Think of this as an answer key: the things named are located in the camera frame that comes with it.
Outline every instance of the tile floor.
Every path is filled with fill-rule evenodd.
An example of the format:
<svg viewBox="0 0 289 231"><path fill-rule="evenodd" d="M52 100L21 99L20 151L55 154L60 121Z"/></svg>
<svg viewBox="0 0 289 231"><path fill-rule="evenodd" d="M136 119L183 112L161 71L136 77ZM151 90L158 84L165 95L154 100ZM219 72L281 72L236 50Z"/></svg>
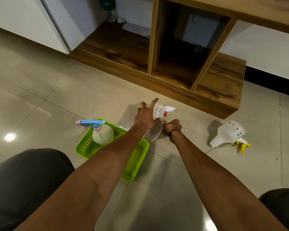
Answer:
<svg viewBox="0 0 289 231"><path fill-rule="evenodd" d="M177 108L167 120L179 119L182 132L208 152L219 118L0 31L0 163L52 147L78 167L85 159L74 149L85 131L76 120L104 118L129 128L140 102L155 97ZM245 82L241 108L229 120L245 128L252 147L245 155L235 147L208 155L256 196L289 187L289 96ZM4 140L8 133L13 141ZM149 150L135 180L118 183L95 230L214 230L174 145L158 138Z"/></svg>

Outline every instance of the black bracelet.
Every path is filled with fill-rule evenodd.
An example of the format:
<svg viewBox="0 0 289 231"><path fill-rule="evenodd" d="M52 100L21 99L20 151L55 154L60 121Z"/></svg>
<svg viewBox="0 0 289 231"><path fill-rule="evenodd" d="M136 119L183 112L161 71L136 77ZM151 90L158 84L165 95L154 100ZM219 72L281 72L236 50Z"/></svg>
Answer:
<svg viewBox="0 0 289 231"><path fill-rule="evenodd" d="M168 136L169 136L169 139L170 139L170 141L173 143L173 141L171 140L171 132L172 131L170 131L169 133L168 133Z"/></svg>

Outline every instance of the dark pants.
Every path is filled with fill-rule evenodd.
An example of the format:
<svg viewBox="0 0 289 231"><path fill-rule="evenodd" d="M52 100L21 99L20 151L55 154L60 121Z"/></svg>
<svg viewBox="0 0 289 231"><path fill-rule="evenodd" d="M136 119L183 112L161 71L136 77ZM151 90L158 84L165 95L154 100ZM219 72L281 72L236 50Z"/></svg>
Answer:
<svg viewBox="0 0 289 231"><path fill-rule="evenodd" d="M69 158L51 148L30 149L0 164L0 231L13 230L74 171ZM289 189L271 190L260 201L289 230Z"/></svg>

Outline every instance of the hand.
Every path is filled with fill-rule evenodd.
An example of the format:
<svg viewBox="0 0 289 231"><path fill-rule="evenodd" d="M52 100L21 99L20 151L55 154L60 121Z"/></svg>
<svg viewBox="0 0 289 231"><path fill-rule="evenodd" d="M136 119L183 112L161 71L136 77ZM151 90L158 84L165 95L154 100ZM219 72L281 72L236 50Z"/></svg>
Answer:
<svg viewBox="0 0 289 231"><path fill-rule="evenodd" d="M164 131L168 134L172 130L176 130L176 129L181 131L182 126L181 126L180 121L178 119L174 119L169 123L163 124L163 128L164 128Z"/></svg>
<svg viewBox="0 0 289 231"><path fill-rule="evenodd" d="M157 101L158 98L155 98L148 108L145 102L141 103L141 108L138 108L134 119L134 125L138 125L143 131L147 132L162 120L161 118L153 120L153 109Z"/></svg>

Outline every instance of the green plastic basket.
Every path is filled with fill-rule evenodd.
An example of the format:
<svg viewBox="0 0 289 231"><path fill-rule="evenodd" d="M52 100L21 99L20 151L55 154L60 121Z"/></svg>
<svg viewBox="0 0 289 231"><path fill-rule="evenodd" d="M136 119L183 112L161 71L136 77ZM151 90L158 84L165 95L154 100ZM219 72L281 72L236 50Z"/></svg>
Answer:
<svg viewBox="0 0 289 231"><path fill-rule="evenodd" d="M111 126L114 132L115 139L119 138L123 134L125 134L127 131L112 124L108 121L105 121L107 125ZM88 131L86 132L85 136L82 138L82 140L78 143L76 147L76 153L79 155L84 156L85 158L89 159L91 156L93 156L98 150L100 150L103 145L97 144L92 140L92 131L93 127L90 127ZM134 180L139 167L141 166L147 151L149 149L149 142L145 139L141 139L136 149L133 151L133 154L131 155L131 158L129 159L127 166L121 176L122 179L126 181L132 181Z"/></svg>

